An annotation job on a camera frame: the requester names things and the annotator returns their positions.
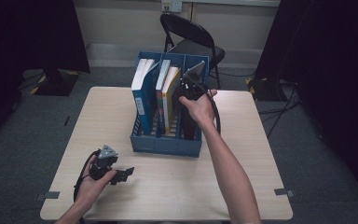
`person's left arm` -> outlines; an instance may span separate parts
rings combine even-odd
[[[77,194],[74,204],[57,220],[56,224],[60,223],[77,223],[92,207],[95,201],[100,196],[106,184],[113,178],[116,171],[112,170],[107,172],[101,179],[94,180],[90,174],[90,167],[95,160],[93,156],[84,171],[83,182],[80,185],[79,192]]]

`wall outlet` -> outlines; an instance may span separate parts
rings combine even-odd
[[[161,1],[161,11],[163,11],[163,12],[182,12],[182,2],[181,1],[162,0]]]

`gray carpet floor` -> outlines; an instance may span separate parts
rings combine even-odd
[[[222,68],[220,72],[223,90],[248,91],[245,79],[254,69]],[[129,87],[134,68],[91,68],[91,74],[79,77],[68,97],[30,94],[33,86],[27,85],[38,79],[35,74],[24,74],[29,79],[23,83],[21,101],[0,128],[0,223],[50,223],[40,218],[43,202],[35,198],[50,187],[89,89]],[[216,87],[214,79],[210,82]],[[256,106],[267,111],[281,109],[285,102],[256,102]],[[266,133],[277,117],[260,116]],[[321,140],[316,127],[316,121],[298,105],[280,117],[271,133],[268,140],[283,184],[295,193],[290,198],[294,216],[264,223],[358,223],[358,183]]]

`blue file holder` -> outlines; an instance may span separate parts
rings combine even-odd
[[[171,60],[171,64],[178,65],[181,67],[181,76],[188,68],[197,65],[198,63],[205,61],[204,68],[202,70],[203,83],[207,83],[209,76],[209,59],[207,56],[199,55],[187,55],[187,54],[172,54],[172,53],[154,53],[154,52],[139,52],[136,65],[142,58],[154,59],[156,62],[163,60]],[[151,134],[143,134],[141,122],[136,116],[135,123],[132,128],[130,135],[131,144],[134,152],[146,152],[156,153],[165,155],[185,156],[197,158],[200,156],[200,149],[202,145],[201,130],[196,130],[195,140],[185,140],[182,136],[182,128],[180,127],[181,115],[180,111],[173,124],[171,133],[160,134],[158,131],[158,120],[155,119],[153,122],[153,131]]]

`black stand base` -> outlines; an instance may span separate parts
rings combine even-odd
[[[78,75],[70,75],[66,72],[60,72],[62,76],[61,84],[52,84],[46,77],[42,77],[42,81],[37,84],[33,90],[35,95],[50,95],[50,96],[69,96],[72,88],[78,79]]]
[[[268,80],[250,80],[247,84],[255,101],[287,101],[286,95],[277,83]]]

